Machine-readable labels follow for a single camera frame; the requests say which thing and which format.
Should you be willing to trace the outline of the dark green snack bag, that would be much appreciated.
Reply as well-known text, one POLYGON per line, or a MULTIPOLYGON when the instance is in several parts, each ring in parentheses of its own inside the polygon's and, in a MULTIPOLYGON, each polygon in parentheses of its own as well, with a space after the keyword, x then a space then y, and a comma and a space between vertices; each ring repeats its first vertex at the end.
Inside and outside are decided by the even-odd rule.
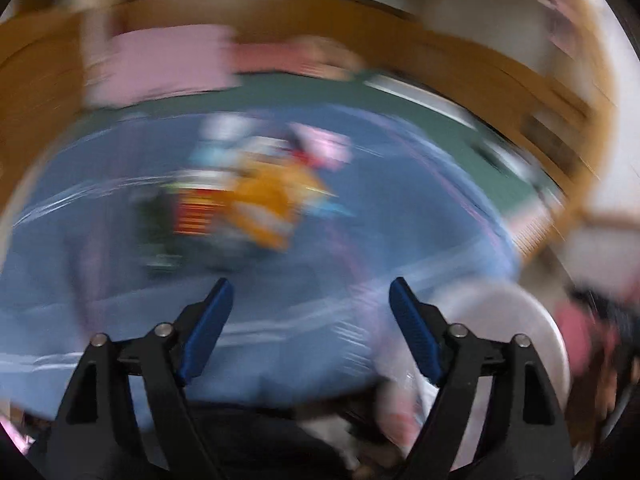
POLYGON ((139 258, 152 276, 176 273, 183 250, 174 232, 174 202, 166 188, 146 188, 134 200, 139 258))

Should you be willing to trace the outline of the green bed mat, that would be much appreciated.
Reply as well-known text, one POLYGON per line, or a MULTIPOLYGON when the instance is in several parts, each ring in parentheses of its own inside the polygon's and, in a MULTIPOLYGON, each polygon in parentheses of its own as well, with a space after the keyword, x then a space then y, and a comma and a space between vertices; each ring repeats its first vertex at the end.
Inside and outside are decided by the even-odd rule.
POLYGON ((504 136, 467 110, 440 96, 409 87, 421 102, 395 96, 380 87, 385 78, 365 73, 353 81, 329 81, 291 74, 251 74, 239 87, 142 102, 125 108, 96 108, 87 118, 91 129, 138 115, 172 117, 213 112, 252 112, 260 116, 299 118, 313 126, 346 131, 336 114, 380 122, 383 118, 411 131, 449 154, 508 217, 528 207, 552 216, 563 209, 564 194, 531 154, 519 153, 504 136))

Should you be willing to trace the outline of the orange snack bag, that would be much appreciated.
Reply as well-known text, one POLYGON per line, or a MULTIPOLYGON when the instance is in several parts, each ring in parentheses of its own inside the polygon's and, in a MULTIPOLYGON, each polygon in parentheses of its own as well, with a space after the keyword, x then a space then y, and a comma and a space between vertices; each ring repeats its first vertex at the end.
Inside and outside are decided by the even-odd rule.
POLYGON ((300 217, 331 197, 297 158, 250 159, 232 190, 227 219, 256 245, 283 252, 300 217))

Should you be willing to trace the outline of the pink pillow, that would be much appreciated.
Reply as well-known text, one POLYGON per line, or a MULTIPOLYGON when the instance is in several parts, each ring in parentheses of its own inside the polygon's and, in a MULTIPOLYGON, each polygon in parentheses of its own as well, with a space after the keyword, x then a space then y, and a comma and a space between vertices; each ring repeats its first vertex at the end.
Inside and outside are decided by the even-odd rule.
POLYGON ((220 25, 133 30, 113 37, 86 87, 91 107, 220 91, 239 84, 232 66, 233 32, 220 25))

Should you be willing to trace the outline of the white trash bin with bag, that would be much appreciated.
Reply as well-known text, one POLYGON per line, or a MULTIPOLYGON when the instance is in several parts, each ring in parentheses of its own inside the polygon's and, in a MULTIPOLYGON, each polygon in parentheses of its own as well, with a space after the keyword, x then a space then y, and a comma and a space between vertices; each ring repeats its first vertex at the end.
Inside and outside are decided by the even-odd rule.
POLYGON ((569 479, 570 436, 547 371, 529 336, 477 336, 424 304, 404 278, 388 290, 390 310, 435 403, 397 479, 569 479), (487 412, 472 460, 454 466, 480 378, 491 380, 487 412))

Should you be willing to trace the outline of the striped plush doll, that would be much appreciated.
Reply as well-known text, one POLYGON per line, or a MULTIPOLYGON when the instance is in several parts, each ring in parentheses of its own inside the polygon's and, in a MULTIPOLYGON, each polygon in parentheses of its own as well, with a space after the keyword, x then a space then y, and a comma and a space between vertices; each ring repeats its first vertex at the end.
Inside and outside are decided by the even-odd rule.
POLYGON ((366 66, 360 56, 332 38, 299 36, 269 44, 235 44, 234 70, 239 74, 287 73, 317 79, 349 81, 366 66))

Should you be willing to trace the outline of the red white wrapper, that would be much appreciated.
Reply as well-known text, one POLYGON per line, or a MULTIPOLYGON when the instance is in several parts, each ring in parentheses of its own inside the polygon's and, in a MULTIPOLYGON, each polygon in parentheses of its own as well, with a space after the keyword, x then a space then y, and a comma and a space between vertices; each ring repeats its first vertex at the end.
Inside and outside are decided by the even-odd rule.
POLYGON ((299 122, 293 122, 290 127, 309 166, 336 171, 352 160, 352 144, 348 136, 299 122))

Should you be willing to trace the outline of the red cardboard box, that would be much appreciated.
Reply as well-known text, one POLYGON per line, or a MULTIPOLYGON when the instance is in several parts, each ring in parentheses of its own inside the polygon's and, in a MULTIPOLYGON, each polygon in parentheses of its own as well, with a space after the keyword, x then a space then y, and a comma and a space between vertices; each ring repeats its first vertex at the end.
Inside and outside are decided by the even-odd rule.
POLYGON ((234 192, 228 188, 179 188, 174 196, 174 232, 205 236, 228 219, 234 192))

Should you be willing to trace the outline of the white tissue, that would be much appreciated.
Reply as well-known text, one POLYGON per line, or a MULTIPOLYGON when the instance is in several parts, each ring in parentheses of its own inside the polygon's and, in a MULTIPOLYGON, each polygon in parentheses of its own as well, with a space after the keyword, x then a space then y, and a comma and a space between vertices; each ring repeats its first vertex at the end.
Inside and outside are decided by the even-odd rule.
POLYGON ((250 136, 258 124, 257 118, 237 112, 209 114, 201 123, 200 137, 208 142, 233 143, 250 136))

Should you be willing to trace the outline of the blue plaid blanket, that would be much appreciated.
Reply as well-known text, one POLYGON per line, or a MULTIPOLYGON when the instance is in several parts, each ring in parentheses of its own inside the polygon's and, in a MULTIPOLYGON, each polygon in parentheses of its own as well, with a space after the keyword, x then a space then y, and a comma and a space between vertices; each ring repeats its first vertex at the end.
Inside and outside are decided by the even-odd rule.
POLYGON ((467 278, 514 278, 520 259, 495 206, 438 146, 387 118, 338 113, 346 131, 282 115, 254 133, 290 136, 293 122, 348 136, 352 160, 320 169, 332 197, 305 212, 283 252, 215 249, 184 240, 183 264, 152 276, 137 246, 134 200, 194 162, 207 115, 129 118, 54 156, 16 216, 1 271, 1 394, 53 417, 89 339, 145 334, 203 299, 218 278, 231 316, 194 400, 292 405, 375 380, 397 333, 390 282, 421 297, 467 278))

